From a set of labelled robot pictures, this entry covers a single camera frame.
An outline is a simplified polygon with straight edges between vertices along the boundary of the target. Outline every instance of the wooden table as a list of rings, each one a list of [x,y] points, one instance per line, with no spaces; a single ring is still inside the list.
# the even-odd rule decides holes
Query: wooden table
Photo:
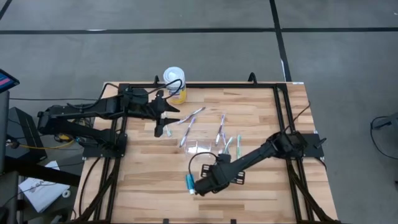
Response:
[[[296,116],[308,105],[305,87],[293,83],[288,83],[287,87],[292,112]],[[116,93],[117,89],[109,86],[104,97]],[[223,113],[226,113],[224,132],[227,138],[238,134],[242,136],[242,154],[258,148],[268,136],[280,131],[272,89],[189,88],[187,93],[184,104],[174,105],[181,112],[168,113],[168,117],[184,118],[206,106],[206,110],[197,116],[188,141],[214,141]],[[301,133],[315,130],[310,110],[306,110],[295,124]],[[110,126],[110,121],[96,118],[96,129]],[[231,184],[227,189],[217,194],[209,193],[205,197],[190,195],[185,185],[190,156],[178,148],[187,126],[188,123],[171,124],[171,138],[166,133],[155,138],[153,121],[128,119],[126,132],[129,142],[126,155],[121,160],[113,223],[162,223],[164,218],[170,219],[170,223],[229,223],[231,219],[237,219],[238,223],[295,223],[286,164],[281,159],[266,159],[249,168],[244,185]],[[233,141],[230,152],[235,159],[236,141]],[[91,158],[85,162],[78,195],[94,160]],[[98,191],[103,161],[101,159],[97,163],[90,175],[83,197],[83,209]],[[303,163],[311,194],[326,214],[337,219],[324,166],[315,159],[305,158]],[[202,164],[200,159],[192,162],[195,178],[199,177]],[[302,216],[306,218],[300,192],[299,197]],[[102,218],[107,202],[106,195]],[[78,211],[78,197],[75,210]]]

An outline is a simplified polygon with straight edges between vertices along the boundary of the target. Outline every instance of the computer screen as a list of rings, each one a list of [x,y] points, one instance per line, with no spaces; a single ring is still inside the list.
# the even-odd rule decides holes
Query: computer screen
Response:
[[[0,93],[19,84],[19,81],[10,74],[0,69]]]

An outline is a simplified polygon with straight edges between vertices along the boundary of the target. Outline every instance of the gray floor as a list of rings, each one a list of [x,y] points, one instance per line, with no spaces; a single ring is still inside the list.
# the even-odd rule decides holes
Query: gray floor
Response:
[[[398,27],[395,0],[276,3],[282,28]],[[223,26],[272,27],[269,2],[13,0],[0,21],[0,30]],[[369,122],[398,112],[398,32],[283,37],[292,79],[305,82],[315,125],[328,138],[328,177],[340,220],[396,223],[398,161],[375,150]],[[0,35],[0,49],[0,67],[21,81],[12,97],[96,98],[105,81],[152,81],[169,66],[182,67],[188,81],[241,81],[250,72],[260,81],[284,80],[274,33]],[[54,103],[11,105],[35,115]],[[398,157],[394,130],[378,131],[375,139]]]

